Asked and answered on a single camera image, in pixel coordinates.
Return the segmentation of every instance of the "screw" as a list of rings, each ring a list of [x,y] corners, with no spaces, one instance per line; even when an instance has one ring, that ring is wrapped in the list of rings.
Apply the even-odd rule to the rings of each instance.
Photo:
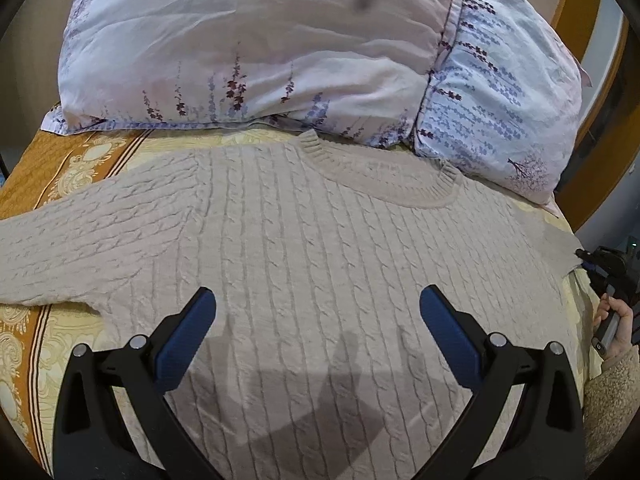
[[[489,336],[489,341],[492,345],[497,346],[499,348],[505,346],[507,344],[507,338],[504,334],[500,332],[494,332]]]
[[[146,344],[146,335],[135,335],[129,340],[129,346],[136,350],[141,349]]]
[[[564,347],[558,341],[553,341],[549,344],[549,350],[551,350],[556,355],[562,355],[562,353],[564,352]]]
[[[80,343],[79,345],[74,346],[72,353],[76,357],[82,357],[84,354],[86,354],[86,351],[88,350],[88,348],[89,347],[84,343]]]

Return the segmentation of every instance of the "sweater sleeve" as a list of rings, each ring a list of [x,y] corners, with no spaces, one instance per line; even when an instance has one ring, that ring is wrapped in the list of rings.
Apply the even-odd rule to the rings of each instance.
[[[586,468],[590,474],[613,450],[640,406],[640,356],[633,346],[584,388]]]
[[[180,237],[197,207],[196,158],[159,157],[0,221],[0,302],[88,302],[123,287]]]

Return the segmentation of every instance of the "cable knit pattern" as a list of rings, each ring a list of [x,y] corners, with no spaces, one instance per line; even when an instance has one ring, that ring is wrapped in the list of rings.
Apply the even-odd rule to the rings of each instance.
[[[561,276],[506,197],[313,131],[156,158],[0,222],[0,253],[1,302],[84,301],[119,343],[211,288],[217,319],[167,398],[228,479],[410,478],[470,397],[420,318],[430,283],[575,368]],[[515,408],[516,392],[484,458]]]

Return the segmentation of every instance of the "stain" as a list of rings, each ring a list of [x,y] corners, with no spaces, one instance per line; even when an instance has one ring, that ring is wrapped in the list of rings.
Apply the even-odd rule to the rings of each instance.
[[[365,14],[369,12],[375,0],[354,0],[351,7],[353,8],[353,12],[357,14]]]

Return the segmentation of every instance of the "bedspread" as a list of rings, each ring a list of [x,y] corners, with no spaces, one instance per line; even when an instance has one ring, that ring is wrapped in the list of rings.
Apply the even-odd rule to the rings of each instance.
[[[0,194],[0,218],[25,212],[91,182],[130,170],[159,153],[184,147],[279,142],[289,137],[271,129],[225,137],[206,132],[186,136],[183,132],[137,131],[116,137],[83,134],[69,140],[39,133]],[[38,171],[31,173],[35,157],[43,152],[49,152],[48,158]],[[561,222],[522,200],[514,198],[514,201],[528,214],[540,216],[540,221]],[[563,286],[567,316],[577,328],[576,337],[584,339],[585,323],[581,318],[591,317],[592,300],[584,276],[581,272],[573,273]],[[78,304],[30,309],[5,306],[0,319],[3,323],[0,340],[6,356],[4,375],[0,376],[0,388],[4,388],[0,389],[2,408],[31,451],[50,468],[55,399],[66,359],[78,342],[87,342],[94,348],[108,345],[101,321],[86,306]],[[578,359],[578,374],[583,378],[587,361]]]

